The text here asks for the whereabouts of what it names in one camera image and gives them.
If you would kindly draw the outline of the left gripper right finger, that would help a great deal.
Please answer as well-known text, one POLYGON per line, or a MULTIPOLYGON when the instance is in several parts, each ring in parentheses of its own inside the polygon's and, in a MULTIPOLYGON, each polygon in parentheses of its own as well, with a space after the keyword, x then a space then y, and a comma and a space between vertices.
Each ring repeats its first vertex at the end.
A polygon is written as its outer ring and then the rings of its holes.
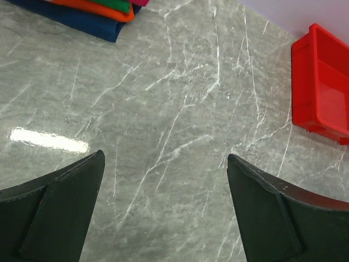
POLYGON ((348 203, 228 156, 227 177, 247 261, 348 261, 348 203))

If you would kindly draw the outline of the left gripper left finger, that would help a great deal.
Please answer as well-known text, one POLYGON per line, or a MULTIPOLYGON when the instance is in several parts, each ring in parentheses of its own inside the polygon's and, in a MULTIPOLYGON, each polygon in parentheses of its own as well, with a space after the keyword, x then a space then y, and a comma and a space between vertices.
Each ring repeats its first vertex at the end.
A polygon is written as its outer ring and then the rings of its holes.
POLYGON ((1 261, 79 261, 104 169, 98 150, 1 190, 1 261))

